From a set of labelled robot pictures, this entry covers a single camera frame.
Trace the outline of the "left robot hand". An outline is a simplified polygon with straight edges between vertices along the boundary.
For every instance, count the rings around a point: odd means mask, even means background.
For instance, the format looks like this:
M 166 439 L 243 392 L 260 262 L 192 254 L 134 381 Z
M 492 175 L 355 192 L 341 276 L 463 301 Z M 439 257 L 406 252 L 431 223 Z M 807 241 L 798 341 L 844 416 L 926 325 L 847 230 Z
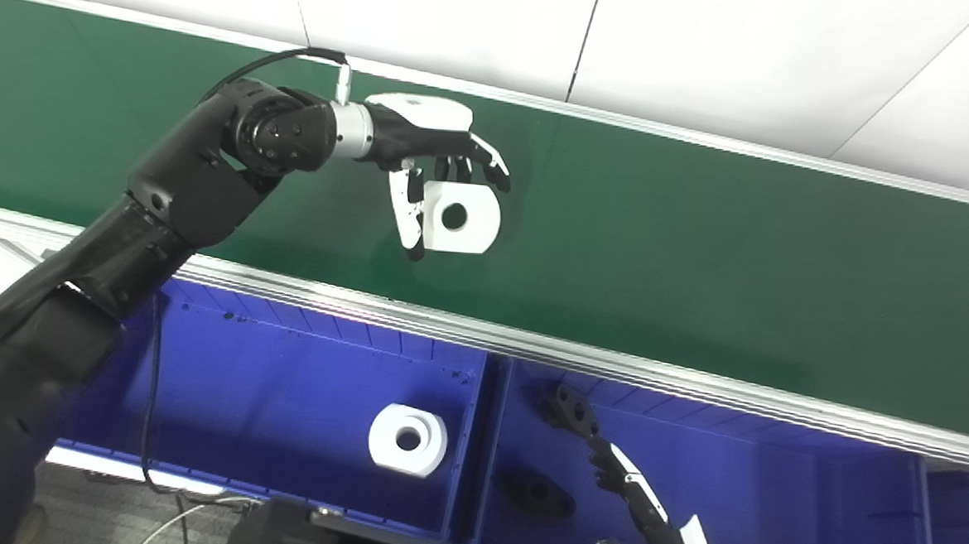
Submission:
M 455 100 L 417 94 L 374 94 L 369 149 L 388 175 L 397 233 L 411 261 L 427 250 L 479 255 L 501 228 L 499 198 L 471 184 L 474 165 L 502 193 L 511 175 L 499 152 L 470 130 L 473 112 Z

